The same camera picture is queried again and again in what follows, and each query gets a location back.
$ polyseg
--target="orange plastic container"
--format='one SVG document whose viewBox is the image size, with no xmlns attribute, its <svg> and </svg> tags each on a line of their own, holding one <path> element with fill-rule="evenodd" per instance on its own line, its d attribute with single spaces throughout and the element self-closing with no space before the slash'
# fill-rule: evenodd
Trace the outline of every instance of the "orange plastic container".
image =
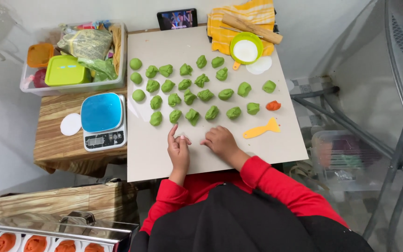
<svg viewBox="0 0 403 252">
<path fill-rule="evenodd" d="M 50 43 L 31 45 L 27 51 L 27 65 L 32 68 L 48 66 L 54 56 L 54 46 Z"/>
</svg>

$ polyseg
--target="orange dough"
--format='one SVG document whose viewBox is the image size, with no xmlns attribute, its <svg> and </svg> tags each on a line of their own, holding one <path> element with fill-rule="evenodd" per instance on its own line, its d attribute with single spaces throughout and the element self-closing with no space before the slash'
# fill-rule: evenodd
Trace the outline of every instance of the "orange dough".
<svg viewBox="0 0 403 252">
<path fill-rule="evenodd" d="M 46 245 L 46 237 L 33 235 L 27 240 L 24 246 L 24 252 L 44 252 Z"/>
<path fill-rule="evenodd" d="M 85 252 L 104 252 L 104 247 L 96 243 L 90 243 L 85 248 Z"/>
<path fill-rule="evenodd" d="M 0 236 L 0 252 L 7 252 L 15 245 L 17 237 L 14 234 L 5 233 Z"/>
<path fill-rule="evenodd" d="M 280 109 L 281 104 L 274 100 L 272 102 L 267 103 L 267 106 L 265 107 L 267 108 L 267 110 L 274 111 Z"/>
<path fill-rule="evenodd" d="M 62 241 L 54 252 L 76 252 L 76 245 L 71 240 Z"/>
</svg>

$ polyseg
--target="red sleeve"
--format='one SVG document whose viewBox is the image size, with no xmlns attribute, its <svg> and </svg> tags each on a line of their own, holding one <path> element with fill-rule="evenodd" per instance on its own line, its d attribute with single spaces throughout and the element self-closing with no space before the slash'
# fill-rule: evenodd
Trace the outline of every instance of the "red sleeve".
<svg viewBox="0 0 403 252">
<path fill-rule="evenodd" d="M 258 156 L 243 164 L 240 176 L 249 187 L 277 198 L 296 216 L 320 215 L 348 227 L 323 196 L 272 168 Z"/>
<path fill-rule="evenodd" d="M 139 231 L 145 231 L 150 235 L 155 220 L 184 207 L 187 197 L 188 191 L 184 187 L 168 179 L 163 179 L 156 196 L 156 202 L 150 208 L 149 215 Z"/>
</svg>

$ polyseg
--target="rolling pin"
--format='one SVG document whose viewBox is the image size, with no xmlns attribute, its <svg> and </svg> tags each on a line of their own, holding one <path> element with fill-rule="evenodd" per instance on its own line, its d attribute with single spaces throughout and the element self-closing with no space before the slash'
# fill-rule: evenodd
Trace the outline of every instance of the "rolling pin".
<svg viewBox="0 0 403 252">
<path fill-rule="evenodd" d="M 230 14 L 224 14 L 222 22 L 244 32 L 251 32 L 256 35 L 262 36 L 263 40 L 273 44 L 279 45 L 283 40 L 283 37 L 281 35 L 274 33 L 273 31 L 266 30 L 260 26 L 252 24 Z"/>
</svg>

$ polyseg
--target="digital kitchen scale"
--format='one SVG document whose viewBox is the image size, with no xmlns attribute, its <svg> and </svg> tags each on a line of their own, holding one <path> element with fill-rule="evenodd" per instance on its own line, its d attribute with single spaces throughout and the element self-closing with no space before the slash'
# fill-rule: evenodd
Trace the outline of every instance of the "digital kitchen scale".
<svg viewBox="0 0 403 252">
<path fill-rule="evenodd" d="M 82 103 L 83 144 L 89 152 L 122 147 L 127 143 L 125 96 L 97 94 Z"/>
</svg>

